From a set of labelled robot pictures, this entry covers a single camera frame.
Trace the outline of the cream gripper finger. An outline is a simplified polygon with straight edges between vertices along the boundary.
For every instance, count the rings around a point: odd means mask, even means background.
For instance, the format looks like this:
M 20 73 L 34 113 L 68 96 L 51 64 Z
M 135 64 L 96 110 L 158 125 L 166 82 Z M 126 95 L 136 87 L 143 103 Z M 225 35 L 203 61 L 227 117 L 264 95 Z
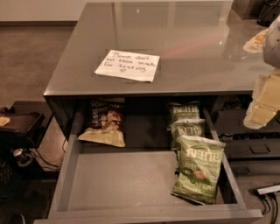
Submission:
M 259 130 L 265 127 L 276 114 L 275 111 L 269 108 L 260 107 L 251 102 L 243 120 L 243 125 L 252 130 Z
M 265 29 L 257 33 L 253 38 L 246 42 L 243 50 L 248 53 L 259 53 L 263 50 L 266 34 L 268 30 Z

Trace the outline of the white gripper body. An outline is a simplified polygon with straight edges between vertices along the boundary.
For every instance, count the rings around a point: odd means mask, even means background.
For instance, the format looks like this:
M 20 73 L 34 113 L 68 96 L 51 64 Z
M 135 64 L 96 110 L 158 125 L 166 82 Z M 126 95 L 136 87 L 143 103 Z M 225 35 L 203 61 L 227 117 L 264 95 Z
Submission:
M 273 110 L 280 109 L 280 70 L 269 75 L 260 75 L 255 82 L 253 99 Z

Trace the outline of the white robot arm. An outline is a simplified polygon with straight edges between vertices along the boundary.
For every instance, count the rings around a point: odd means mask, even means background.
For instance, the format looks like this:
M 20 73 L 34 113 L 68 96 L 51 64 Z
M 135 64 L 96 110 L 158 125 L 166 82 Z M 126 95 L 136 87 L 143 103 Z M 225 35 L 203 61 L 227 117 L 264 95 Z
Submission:
M 255 82 L 252 102 L 243 120 L 245 127 L 259 130 L 280 110 L 280 16 L 268 29 L 260 31 L 247 41 L 243 50 L 248 53 L 262 53 L 264 62 L 274 67 L 270 75 L 260 75 Z

